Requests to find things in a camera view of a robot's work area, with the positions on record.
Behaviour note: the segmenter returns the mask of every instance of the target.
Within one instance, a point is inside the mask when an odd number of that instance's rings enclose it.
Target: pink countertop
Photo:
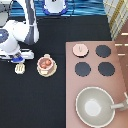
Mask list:
[[[89,49],[89,54],[85,58],[78,58],[73,54],[72,48],[75,44],[82,43]],[[98,45],[107,45],[111,48],[111,55],[101,58],[96,55],[95,50]],[[91,67],[91,72],[86,77],[80,77],[75,73],[75,65],[78,62],[86,62]],[[101,62],[110,62],[115,67],[112,76],[102,76],[98,71]],[[78,117],[75,110],[75,100],[78,93],[89,86],[100,87],[106,90],[115,103],[120,103],[125,99],[126,87],[117,55],[114,41],[82,41],[66,43],[66,128],[90,128]],[[116,110],[113,121],[105,128],[128,128],[128,110],[120,112]]]

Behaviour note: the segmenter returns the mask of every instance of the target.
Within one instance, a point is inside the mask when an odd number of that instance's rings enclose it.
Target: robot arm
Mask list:
[[[23,7],[26,23],[9,20],[3,28],[0,28],[0,58],[3,54],[13,57],[19,55],[18,41],[32,45],[39,39],[34,0],[17,0],[17,2]]]
[[[26,23],[15,23],[12,32],[13,36],[16,40],[25,44],[35,44],[39,39],[39,31],[36,23],[34,0],[17,0],[17,2],[24,10]]]

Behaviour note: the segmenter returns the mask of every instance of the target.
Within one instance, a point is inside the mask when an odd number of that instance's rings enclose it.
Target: stove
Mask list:
[[[66,43],[66,128],[90,128],[80,120],[75,107],[77,95],[86,87],[104,89],[114,103],[125,100],[126,87],[114,41]],[[116,111],[105,128],[128,128],[127,119],[127,110]]]

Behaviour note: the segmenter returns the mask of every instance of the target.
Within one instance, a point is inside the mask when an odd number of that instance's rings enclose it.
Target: gray bowl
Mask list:
[[[76,112],[79,118],[93,128],[105,127],[115,116],[112,97],[98,87],[83,89],[76,98]]]

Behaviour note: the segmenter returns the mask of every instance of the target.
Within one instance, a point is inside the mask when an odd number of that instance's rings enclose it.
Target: black burner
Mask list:
[[[75,66],[75,72],[79,76],[82,76],[82,77],[87,76],[89,75],[90,71],[91,71],[91,68],[89,64],[85,62],[79,62]]]
[[[106,45],[99,45],[96,48],[96,54],[100,57],[106,58],[111,55],[111,49]]]
[[[98,66],[100,74],[103,76],[112,76],[115,72],[114,66],[109,62],[102,62]]]

